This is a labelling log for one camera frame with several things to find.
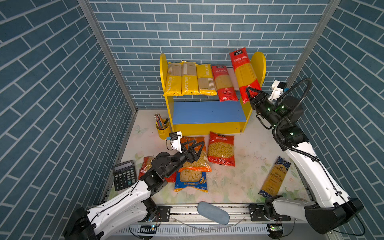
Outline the dark blue spaghetti bag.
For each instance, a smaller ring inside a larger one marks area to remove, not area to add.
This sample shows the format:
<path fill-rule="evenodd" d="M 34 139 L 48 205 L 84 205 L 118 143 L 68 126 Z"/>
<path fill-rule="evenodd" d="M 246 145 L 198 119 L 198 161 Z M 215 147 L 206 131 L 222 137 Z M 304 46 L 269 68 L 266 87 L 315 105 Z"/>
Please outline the dark blue spaghetti bag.
<path fill-rule="evenodd" d="M 276 196 L 291 165 L 291 162 L 282 157 L 278 157 L 261 187 L 259 194 L 266 199 Z"/>

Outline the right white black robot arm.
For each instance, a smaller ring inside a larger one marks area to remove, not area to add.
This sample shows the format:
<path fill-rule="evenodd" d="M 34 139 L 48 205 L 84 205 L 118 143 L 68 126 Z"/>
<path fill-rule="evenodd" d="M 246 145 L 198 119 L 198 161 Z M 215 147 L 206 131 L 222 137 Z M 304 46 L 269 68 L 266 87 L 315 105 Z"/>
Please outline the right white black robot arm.
<path fill-rule="evenodd" d="M 304 113 L 302 102 L 312 86 L 310 78 L 303 79 L 283 92 L 275 103 L 264 91 L 252 87 L 246 87 L 245 91 L 257 119 L 270 123 L 268 130 L 282 151 L 293 160 L 313 197 L 312 201 L 303 202 L 262 191 L 262 195 L 267 197 L 263 207 L 264 217 L 270 221 L 278 221 L 283 216 L 302 220 L 317 233 L 326 234 L 357 218 L 364 205 L 338 185 L 316 155 L 308 137 L 296 124 Z"/>

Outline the orange macaroni bag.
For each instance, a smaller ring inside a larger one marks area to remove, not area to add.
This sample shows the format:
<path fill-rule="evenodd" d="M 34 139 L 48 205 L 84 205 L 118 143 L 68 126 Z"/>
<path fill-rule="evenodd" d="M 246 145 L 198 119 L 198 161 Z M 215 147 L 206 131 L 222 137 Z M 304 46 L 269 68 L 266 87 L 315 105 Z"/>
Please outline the orange macaroni bag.
<path fill-rule="evenodd" d="M 200 158 L 193 163 L 185 162 L 183 167 L 179 170 L 179 173 L 184 170 L 192 170 L 198 172 L 211 172 L 212 169 L 209 165 L 207 150 L 205 145 L 205 137 L 182 137 L 181 144 L 185 144 L 185 147 L 191 148 L 193 144 L 199 144 L 202 142 L 203 144 L 198 145 L 194 148 L 196 153 L 201 153 Z"/>

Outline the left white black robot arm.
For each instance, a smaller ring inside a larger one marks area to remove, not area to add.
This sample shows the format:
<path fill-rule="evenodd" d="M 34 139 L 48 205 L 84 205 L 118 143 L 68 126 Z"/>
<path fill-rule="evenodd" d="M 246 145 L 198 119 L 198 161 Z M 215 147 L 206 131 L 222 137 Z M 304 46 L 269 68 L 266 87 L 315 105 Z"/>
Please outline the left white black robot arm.
<path fill-rule="evenodd" d="M 190 141 L 181 144 L 173 156 L 159 153 L 152 160 L 152 167 L 130 188 L 113 199 L 85 210 L 74 211 L 63 231 L 66 240 L 105 240 L 115 232 L 143 220 L 155 217 L 157 205 L 152 196 L 167 185 L 167 178 L 176 173 L 186 162 L 199 160 L 205 143 Z"/>

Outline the yellow spaghetti bag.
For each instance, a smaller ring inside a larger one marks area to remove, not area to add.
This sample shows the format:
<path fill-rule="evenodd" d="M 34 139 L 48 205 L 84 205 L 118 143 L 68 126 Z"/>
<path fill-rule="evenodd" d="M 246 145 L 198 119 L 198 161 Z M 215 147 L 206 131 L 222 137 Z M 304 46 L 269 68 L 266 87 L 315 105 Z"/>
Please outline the yellow spaghetti bag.
<path fill-rule="evenodd" d="M 198 95 L 199 85 L 196 63 L 182 62 L 182 95 Z"/>
<path fill-rule="evenodd" d="M 210 64 L 197 65 L 199 94 L 216 96 L 217 90 Z"/>
<path fill-rule="evenodd" d="M 164 96 L 182 95 L 182 64 L 169 63 Z"/>

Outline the red spaghetti bag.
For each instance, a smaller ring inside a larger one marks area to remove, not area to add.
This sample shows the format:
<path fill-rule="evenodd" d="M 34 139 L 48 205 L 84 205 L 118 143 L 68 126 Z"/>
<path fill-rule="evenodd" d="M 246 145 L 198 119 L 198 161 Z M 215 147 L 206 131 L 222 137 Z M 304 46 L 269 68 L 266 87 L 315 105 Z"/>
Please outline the red spaghetti bag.
<path fill-rule="evenodd" d="M 238 81 L 243 104 L 249 102 L 246 87 L 261 90 L 257 75 L 249 59 L 246 48 L 241 48 L 230 53 L 231 63 Z"/>
<path fill-rule="evenodd" d="M 239 99 L 232 84 L 226 66 L 212 66 L 213 77 L 220 102 L 235 101 Z"/>

